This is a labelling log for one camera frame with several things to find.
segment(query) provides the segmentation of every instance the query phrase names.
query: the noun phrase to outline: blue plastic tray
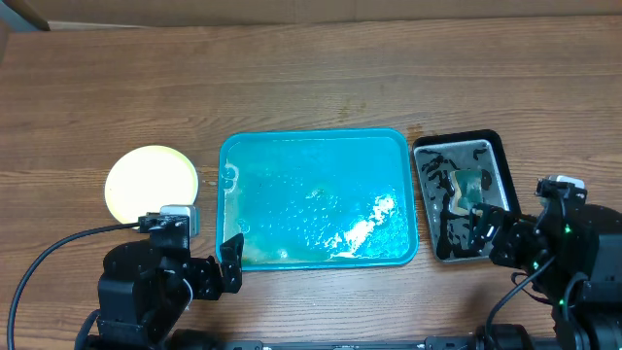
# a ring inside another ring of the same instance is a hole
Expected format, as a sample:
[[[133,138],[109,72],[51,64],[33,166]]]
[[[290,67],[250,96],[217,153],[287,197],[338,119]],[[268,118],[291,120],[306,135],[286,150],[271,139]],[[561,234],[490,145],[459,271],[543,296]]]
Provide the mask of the blue plastic tray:
[[[216,244],[243,232],[246,271],[398,265],[417,252],[408,144],[393,129],[236,134],[219,180]]]

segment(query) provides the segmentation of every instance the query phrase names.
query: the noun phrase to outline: yellow plate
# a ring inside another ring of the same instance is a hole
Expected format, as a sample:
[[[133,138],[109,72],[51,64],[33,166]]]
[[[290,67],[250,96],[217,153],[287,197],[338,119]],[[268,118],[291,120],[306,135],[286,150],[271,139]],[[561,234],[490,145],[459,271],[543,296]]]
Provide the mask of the yellow plate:
[[[193,204],[198,176],[190,160],[164,146],[145,146],[121,157],[105,185],[106,205],[122,224],[135,223],[167,204]]]

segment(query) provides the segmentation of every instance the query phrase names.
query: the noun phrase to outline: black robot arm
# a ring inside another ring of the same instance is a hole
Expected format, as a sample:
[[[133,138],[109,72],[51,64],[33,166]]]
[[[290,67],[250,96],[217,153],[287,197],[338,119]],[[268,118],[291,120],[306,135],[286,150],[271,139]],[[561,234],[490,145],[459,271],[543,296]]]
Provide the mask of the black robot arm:
[[[470,213],[471,247],[492,241],[493,263],[523,269],[534,290],[553,305],[563,349],[622,348],[622,215],[585,204],[582,182],[540,180],[544,210],[536,218],[476,204]]]
[[[139,232],[149,239],[121,244],[106,255],[97,287],[100,310],[87,320],[96,317],[99,335],[81,332],[76,349],[168,348],[167,335],[193,299],[218,300],[239,291],[244,236],[221,245],[220,268],[213,257],[192,258],[195,213],[193,207],[167,206],[141,217]]]

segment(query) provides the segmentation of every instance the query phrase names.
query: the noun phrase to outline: black metal tray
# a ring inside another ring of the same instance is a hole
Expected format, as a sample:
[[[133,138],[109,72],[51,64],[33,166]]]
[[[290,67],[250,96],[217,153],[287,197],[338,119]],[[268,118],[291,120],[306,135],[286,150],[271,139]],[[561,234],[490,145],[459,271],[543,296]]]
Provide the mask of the black metal tray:
[[[520,213],[499,135],[478,130],[427,136],[415,141],[412,152],[436,258],[488,259],[490,243],[482,250],[467,246],[468,205],[475,200]]]

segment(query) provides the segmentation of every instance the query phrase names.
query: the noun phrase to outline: wood grain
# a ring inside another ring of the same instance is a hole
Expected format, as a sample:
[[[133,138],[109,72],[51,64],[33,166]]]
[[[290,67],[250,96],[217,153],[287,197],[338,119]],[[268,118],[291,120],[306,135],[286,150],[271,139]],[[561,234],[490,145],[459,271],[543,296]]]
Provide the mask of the wood grain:
[[[240,131],[390,126],[413,142],[492,128],[526,212],[539,212],[532,193],[549,173],[583,178],[590,201],[622,210],[621,42],[622,17],[12,35],[0,69],[0,311],[43,249],[114,223],[106,174],[148,144],[198,168],[200,257],[214,253],[219,148]],[[264,341],[472,332],[511,271],[437,262],[417,205],[421,246],[408,265],[246,273],[238,295],[195,302],[178,326]],[[73,346],[97,307],[104,255],[136,239],[93,236],[50,256],[23,294],[18,347]],[[550,335],[549,313],[521,294],[498,321]]]

